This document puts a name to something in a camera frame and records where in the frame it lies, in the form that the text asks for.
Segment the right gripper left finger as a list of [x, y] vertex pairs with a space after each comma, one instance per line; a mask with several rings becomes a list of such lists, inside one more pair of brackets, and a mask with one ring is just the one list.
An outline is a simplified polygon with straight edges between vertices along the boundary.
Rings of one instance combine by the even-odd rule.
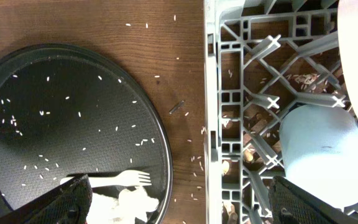
[[85, 223], [92, 202], [88, 176], [76, 176], [0, 218], [0, 224]]

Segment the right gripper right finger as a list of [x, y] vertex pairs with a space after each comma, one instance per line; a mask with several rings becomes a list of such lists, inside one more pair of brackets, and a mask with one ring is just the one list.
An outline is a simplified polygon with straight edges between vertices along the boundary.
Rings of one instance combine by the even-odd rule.
[[274, 224], [358, 224], [358, 220], [275, 176], [268, 191]]

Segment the white plastic fork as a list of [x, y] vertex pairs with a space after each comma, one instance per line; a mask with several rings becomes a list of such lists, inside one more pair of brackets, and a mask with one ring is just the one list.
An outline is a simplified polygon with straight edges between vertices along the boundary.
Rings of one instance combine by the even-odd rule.
[[125, 170], [114, 177], [88, 177], [92, 188], [107, 186], [145, 187], [152, 185], [150, 174], [139, 170]]

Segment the white napkin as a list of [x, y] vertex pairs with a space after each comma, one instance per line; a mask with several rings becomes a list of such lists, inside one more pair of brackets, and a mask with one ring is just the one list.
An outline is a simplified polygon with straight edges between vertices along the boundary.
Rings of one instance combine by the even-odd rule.
[[92, 203], [86, 217], [87, 224], [128, 223], [138, 219], [147, 223], [147, 214], [156, 211], [157, 198], [149, 197], [143, 187], [124, 189], [118, 198], [93, 193]]

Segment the light blue cup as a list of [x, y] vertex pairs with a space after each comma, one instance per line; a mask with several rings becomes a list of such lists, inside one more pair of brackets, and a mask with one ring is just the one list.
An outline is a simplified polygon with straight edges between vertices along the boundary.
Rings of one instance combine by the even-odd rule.
[[358, 203], [358, 127], [342, 108], [304, 105], [279, 129], [286, 178], [334, 208]]

